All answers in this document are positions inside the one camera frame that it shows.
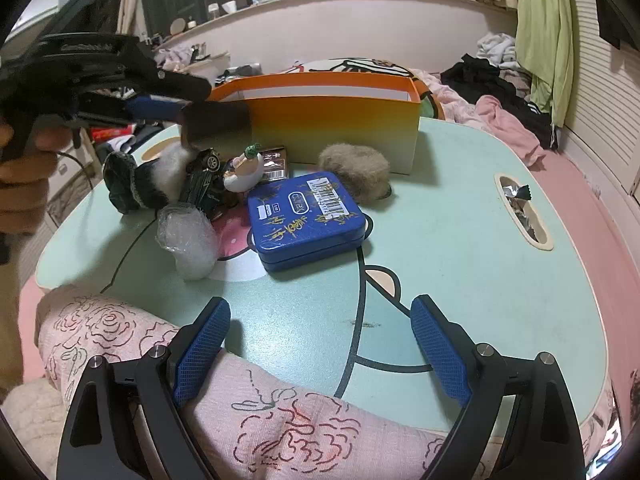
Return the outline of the person left hand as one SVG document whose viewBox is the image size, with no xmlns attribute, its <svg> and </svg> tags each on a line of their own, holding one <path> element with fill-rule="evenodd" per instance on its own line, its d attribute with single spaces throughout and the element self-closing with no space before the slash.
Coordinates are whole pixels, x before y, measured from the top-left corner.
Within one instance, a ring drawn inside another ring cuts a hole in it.
<svg viewBox="0 0 640 480">
<path fill-rule="evenodd" d="M 46 212 L 49 179 L 58 166 L 57 151 L 70 143 L 65 127 L 41 128 L 35 146 L 17 159 L 1 164 L 1 232 L 33 233 Z"/>
</svg>

